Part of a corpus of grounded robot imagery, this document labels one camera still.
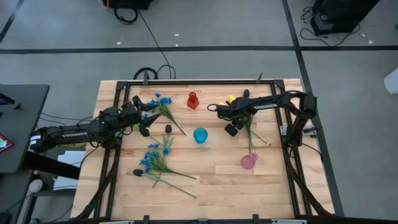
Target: gray floor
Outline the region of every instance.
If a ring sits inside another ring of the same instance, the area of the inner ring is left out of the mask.
[[[288,0],[297,33],[302,9],[314,0]],[[0,1],[3,26],[17,0]],[[398,45],[395,0],[381,0],[344,46]],[[163,47],[292,46],[281,0],[154,1],[143,11]],[[331,44],[343,35],[331,35]],[[302,46],[322,46],[299,38]],[[120,24],[97,0],[25,0],[0,49],[155,47],[141,19]],[[178,78],[301,78],[294,51],[166,52]],[[318,96],[346,216],[398,220],[396,130],[398,96],[383,78],[398,67],[397,51],[303,52]],[[158,52],[0,55],[2,83],[46,83],[44,111],[82,118],[93,112],[100,80],[129,79],[141,67],[164,64]],[[166,71],[160,78],[168,78]],[[39,126],[51,123],[40,122]],[[38,200],[34,215],[59,217],[72,196]]]

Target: wooden tabletop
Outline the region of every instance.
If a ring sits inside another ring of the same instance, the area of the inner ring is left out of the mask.
[[[284,82],[286,90],[302,91],[299,79],[285,79]],[[116,83],[101,82],[95,115],[113,105]],[[249,154],[246,132],[242,129],[231,137],[224,130],[228,122],[218,119],[215,112],[206,108],[209,104],[228,100],[230,95],[241,96],[246,88],[253,98],[271,95],[269,85],[132,86],[130,100],[138,95],[143,102],[148,102],[155,98],[155,93],[172,98],[170,110],[187,136],[172,125],[175,139],[167,156],[167,164],[171,169],[197,179],[175,174],[163,174],[162,178],[198,198],[163,183],[151,188],[153,180],[133,175],[134,169],[143,169],[139,162],[147,151],[147,145],[155,143],[134,131],[123,137],[112,220],[142,220],[144,215],[150,215],[152,220],[242,219],[252,218],[253,214],[259,214],[260,218],[293,218],[275,111],[262,110],[254,116],[252,130],[267,144],[253,136],[256,147],[253,151],[259,159],[253,169],[245,170],[240,161]],[[187,107],[188,94],[192,91],[200,102],[195,110]],[[172,123],[164,116],[158,118],[150,127],[151,136],[161,141],[166,124]],[[199,127],[208,132],[204,144],[197,144],[193,138],[193,131]],[[303,142],[318,148],[314,138],[304,136]],[[91,150],[92,147],[87,147],[86,154]],[[299,147],[299,151],[308,188],[333,213],[319,154],[306,146]],[[83,163],[71,217],[78,215],[97,191],[103,155],[104,150],[98,149]],[[113,157],[110,157],[109,169],[112,162]],[[299,188],[296,189],[303,213],[303,200]],[[105,214],[105,208],[106,200],[103,200],[101,215]]]

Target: black floor stripe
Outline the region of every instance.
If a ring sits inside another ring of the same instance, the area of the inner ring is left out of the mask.
[[[305,67],[303,54],[301,52],[299,40],[297,38],[297,34],[295,31],[294,23],[292,20],[292,15],[290,13],[289,5],[287,0],[282,0],[282,4],[284,6],[284,11],[287,19],[287,23],[289,25],[290,35],[292,36],[292,41],[294,45],[294,50],[297,56],[298,65],[300,67],[304,87],[306,92],[312,92],[310,79],[308,77],[307,68]],[[330,155],[328,152],[328,148],[326,145],[325,135],[323,133],[322,124],[320,122],[319,116],[313,119],[313,124],[317,128],[317,137],[319,148],[323,157],[323,166],[325,168],[326,179],[329,186],[330,196],[333,201],[333,207],[335,209],[335,213],[339,216],[344,216],[343,206],[341,204],[340,195],[338,193],[335,174],[333,172],[333,167],[331,165]]]
[[[14,11],[12,12],[10,18],[8,18],[6,25],[4,26],[4,28],[2,29],[2,31],[0,33],[0,44],[1,44],[2,40],[6,37],[7,32],[10,29],[12,22],[14,22],[14,19],[17,16],[17,13],[23,3],[24,3],[24,0],[19,0],[17,3],[17,6],[15,7]]]
[[[344,46],[344,47],[300,47],[303,51],[356,51],[356,50],[398,50],[398,46]]]
[[[163,52],[200,52],[200,51],[293,51],[293,46],[201,46],[201,47],[162,47]],[[0,54],[80,54],[80,53],[123,53],[158,52],[157,47],[95,48],[95,49],[0,49]]]

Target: blue cup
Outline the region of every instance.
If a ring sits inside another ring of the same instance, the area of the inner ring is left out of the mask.
[[[204,128],[196,128],[193,132],[193,137],[195,138],[196,142],[199,144],[205,143],[207,139],[207,131]]]

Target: red vase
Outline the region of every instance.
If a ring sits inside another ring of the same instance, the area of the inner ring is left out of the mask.
[[[191,92],[189,94],[187,106],[191,107],[192,109],[195,109],[198,105],[199,105],[199,99],[197,98],[197,94],[194,92]]]

